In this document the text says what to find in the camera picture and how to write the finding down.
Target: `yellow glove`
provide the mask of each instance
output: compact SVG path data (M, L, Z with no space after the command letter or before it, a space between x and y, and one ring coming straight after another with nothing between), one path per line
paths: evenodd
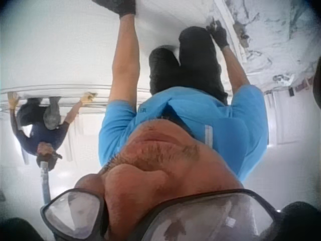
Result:
M8 103L10 109L15 109L17 104L19 103L20 97L15 92L8 92Z
M82 102L83 104L88 104L91 103L94 98L97 96L97 93L84 93L84 95L80 98L80 102Z

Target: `gray pants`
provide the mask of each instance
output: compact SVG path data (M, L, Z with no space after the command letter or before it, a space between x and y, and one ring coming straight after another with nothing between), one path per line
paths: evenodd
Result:
M54 130L61 120L58 101L60 97L49 97L50 105L39 106L41 98L28 98L27 103L22 105L17 113L18 125L21 127L34 123L44 123L47 129Z

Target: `beard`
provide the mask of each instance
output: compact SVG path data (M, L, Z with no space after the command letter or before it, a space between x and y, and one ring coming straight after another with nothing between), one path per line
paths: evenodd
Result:
M126 147L121 150L115 157L101 169L100 175L112 168L129 164L135 166L142 171L163 170L166 163L175 162L176 160L197 161L199 159L199 148L197 145L173 147L172 145L160 145L159 143L151 143L143 150L137 151L135 156L126 154Z

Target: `sleeve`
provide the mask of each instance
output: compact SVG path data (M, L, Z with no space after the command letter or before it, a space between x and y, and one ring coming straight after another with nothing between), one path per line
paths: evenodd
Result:
M136 111L127 101L116 100L108 104L99 132L98 154L101 166L116 153L124 130L135 117Z
M238 176L244 180L260 161L267 148L268 123L264 95L254 85L244 85L232 100L232 116L244 122L248 130L248 148Z

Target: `forearm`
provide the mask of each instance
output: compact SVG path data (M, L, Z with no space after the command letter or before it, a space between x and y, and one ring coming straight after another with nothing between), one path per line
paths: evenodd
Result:
M78 114L78 112L79 112L79 109L82 107L82 105L83 105L83 104L82 104L81 101L78 102L78 103L76 103L76 104L71 108L71 110L68 112L68 114L67 114L67 116L66 116L66 118L65 118L65 122L71 124L71 123L75 120L75 118L76 118L76 116L77 116L77 114Z
M12 131L14 132L15 135L17 135L19 130L18 130L18 124L17 124L16 114L14 109L10 109L10 121L11 121Z
M250 82L248 81L241 64L237 60L230 47L224 47L222 49L222 52L225 58L227 72L232 85L232 91L233 94L235 94L242 85L250 84Z
M134 19L132 14L125 15L120 19L109 100L126 100L135 107L140 64Z
M120 19L117 46L112 66L114 77L119 75L139 76L139 45L135 30L135 15Z

